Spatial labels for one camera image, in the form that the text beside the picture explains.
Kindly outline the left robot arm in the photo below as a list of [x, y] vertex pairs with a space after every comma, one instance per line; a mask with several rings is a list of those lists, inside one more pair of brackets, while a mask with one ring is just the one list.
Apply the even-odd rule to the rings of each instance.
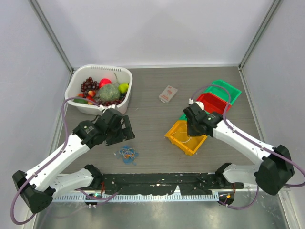
[[83, 187], [97, 190], [103, 182], [103, 174], [93, 165], [86, 165], [72, 174], [59, 174], [97, 145], [110, 146], [134, 138], [129, 117], [113, 108], [106, 109], [94, 120], [80, 122], [65, 142], [37, 166], [26, 172], [15, 172], [12, 179], [18, 195], [36, 214], [67, 192]]

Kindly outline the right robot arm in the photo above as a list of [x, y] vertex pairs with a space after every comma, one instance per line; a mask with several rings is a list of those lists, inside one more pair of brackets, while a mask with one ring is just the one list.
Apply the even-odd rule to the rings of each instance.
[[188, 136], [210, 136], [230, 145], [253, 163], [251, 166], [223, 164], [215, 176], [216, 185], [227, 188], [232, 183], [258, 185], [269, 195], [276, 195], [294, 175], [289, 150], [266, 144], [234, 126], [217, 112], [207, 113], [201, 102], [193, 102], [183, 110]]

